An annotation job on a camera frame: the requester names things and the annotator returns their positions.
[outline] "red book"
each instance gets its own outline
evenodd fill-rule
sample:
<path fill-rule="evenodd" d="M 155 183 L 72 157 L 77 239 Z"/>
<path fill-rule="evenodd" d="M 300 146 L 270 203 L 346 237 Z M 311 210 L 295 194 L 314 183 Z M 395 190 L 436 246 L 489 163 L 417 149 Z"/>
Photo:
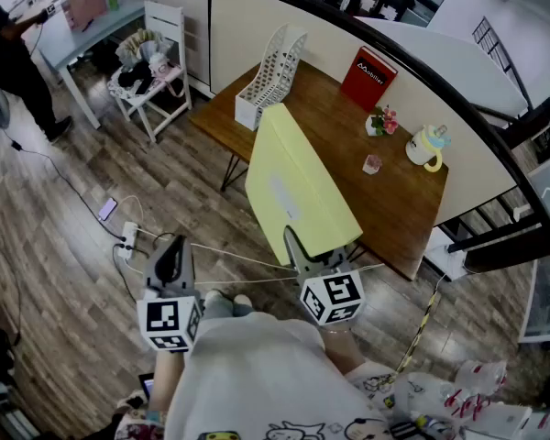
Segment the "red book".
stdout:
<path fill-rule="evenodd" d="M 370 113 L 391 84 L 397 71 L 369 48 L 358 50 L 340 90 Z"/>

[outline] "cartoon print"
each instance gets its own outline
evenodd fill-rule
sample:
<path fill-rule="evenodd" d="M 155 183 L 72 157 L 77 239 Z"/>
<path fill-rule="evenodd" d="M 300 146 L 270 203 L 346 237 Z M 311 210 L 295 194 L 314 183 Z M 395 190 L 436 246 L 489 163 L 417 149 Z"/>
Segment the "cartoon print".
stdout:
<path fill-rule="evenodd" d="M 383 421 L 375 419 L 355 419 L 345 430 L 345 437 L 348 440 L 373 440 L 380 435 L 379 439 L 387 435 L 387 427 Z"/>
<path fill-rule="evenodd" d="M 430 423 L 431 420 L 432 420 L 431 417 L 428 417 L 427 415 L 421 415 L 413 423 L 417 428 L 422 430 L 424 429 L 424 427 L 426 427 Z"/>
<path fill-rule="evenodd" d="M 391 384 L 394 382 L 394 378 L 391 374 L 380 375 L 378 377 L 370 377 L 363 381 L 363 387 L 367 391 L 386 393 L 391 391 Z"/>
<path fill-rule="evenodd" d="M 198 440 L 240 440 L 240 435 L 236 432 L 209 432 L 200 434 Z"/>
<path fill-rule="evenodd" d="M 340 425 L 340 423 L 335 422 L 328 425 L 328 430 L 332 432 L 333 434 L 338 434 L 339 432 L 342 432 L 345 428 Z"/>
<path fill-rule="evenodd" d="M 165 429 L 160 425 L 148 423 L 126 423 L 118 427 L 115 438 L 119 440 L 133 440 L 135 438 L 147 438 L 149 440 L 163 440 Z"/>
<path fill-rule="evenodd" d="M 385 405 L 388 407 L 388 408 L 392 408 L 394 405 L 395 405 L 395 396 L 394 395 L 391 395 L 391 396 L 388 396 L 387 398 L 385 398 L 383 400 L 383 402 L 385 403 Z"/>
<path fill-rule="evenodd" d="M 408 381 L 410 383 L 410 386 L 413 388 L 413 392 L 424 392 L 425 389 L 422 388 L 420 385 L 416 385 L 415 383 L 412 383 L 411 381 Z"/>
<path fill-rule="evenodd" d="M 322 429 L 325 423 L 317 425 L 298 425 L 283 421 L 282 427 L 271 423 L 267 440 L 325 440 Z"/>

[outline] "power strip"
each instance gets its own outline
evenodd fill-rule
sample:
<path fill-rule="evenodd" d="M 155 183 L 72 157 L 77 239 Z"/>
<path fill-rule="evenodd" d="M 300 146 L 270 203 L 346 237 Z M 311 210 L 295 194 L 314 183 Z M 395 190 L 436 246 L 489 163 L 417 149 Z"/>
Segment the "power strip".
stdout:
<path fill-rule="evenodd" d="M 123 245 L 118 249 L 118 256 L 124 259 L 132 258 L 132 248 L 135 246 L 135 241 L 137 241 L 137 231 L 138 225 L 134 222 L 125 222 L 125 227 L 122 230 L 122 236 L 125 238 Z"/>

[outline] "hand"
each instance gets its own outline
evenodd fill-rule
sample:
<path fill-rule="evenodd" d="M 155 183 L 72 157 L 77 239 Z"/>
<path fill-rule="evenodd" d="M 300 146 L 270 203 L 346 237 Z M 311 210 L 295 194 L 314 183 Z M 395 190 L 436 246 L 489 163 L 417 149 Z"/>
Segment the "hand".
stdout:
<path fill-rule="evenodd" d="M 47 20 L 49 19 L 49 13 L 47 13 L 47 10 L 43 10 L 41 11 L 38 15 L 37 15 L 37 24 L 38 25 L 42 25 L 44 24 Z"/>

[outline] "white shirt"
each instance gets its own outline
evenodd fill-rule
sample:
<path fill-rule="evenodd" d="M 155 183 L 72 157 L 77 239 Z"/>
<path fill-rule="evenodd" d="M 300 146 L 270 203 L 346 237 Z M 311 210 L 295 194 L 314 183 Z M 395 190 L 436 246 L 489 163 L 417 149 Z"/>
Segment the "white shirt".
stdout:
<path fill-rule="evenodd" d="M 265 313 L 205 321 L 173 396 L 165 439 L 391 439 L 366 390 L 353 385 L 368 386 L 363 380 L 381 373 L 392 370 L 368 362 L 343 377 L 317 329 L 303 321 Z"/>

